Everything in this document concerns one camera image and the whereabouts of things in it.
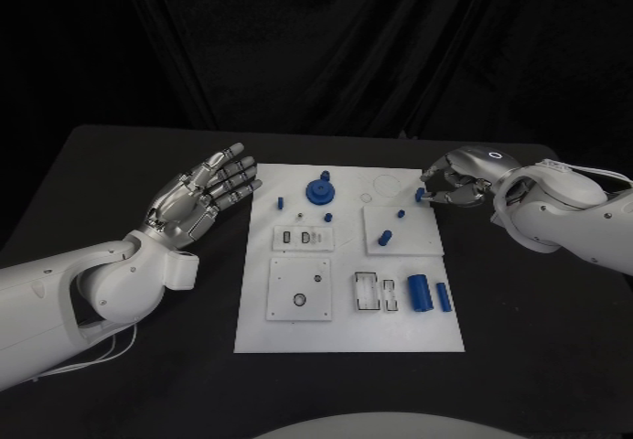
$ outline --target blue gear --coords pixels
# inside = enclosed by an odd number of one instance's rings
[[[306,188],[306,197],[317,206],[323,206],[333,200],[330,172],[323,171],[320,174],[320,179],[310,182]]]

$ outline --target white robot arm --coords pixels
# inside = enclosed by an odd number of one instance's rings
[[[471,207],[493,194],[492,222],[530,250],[565,247],[587,262],[633,275],[633,188],[614,194],[574,169],[631,180],[610,171],[543,160],[520,164],[506,153],[463,146],[422,172],[427,181],[438,171],[455,186],[453,192],[427,192],[422,198]]]
[[[0,390],[132,326],[158,305],[164,287],[193,288],[197,257],[180,249],[261,186],[251,181],[251,157],[226,163],[242,150],[232,145],[174,178],[122,241],[0,270]],[[81,326],[69,297],[75,281],[102,317]]]

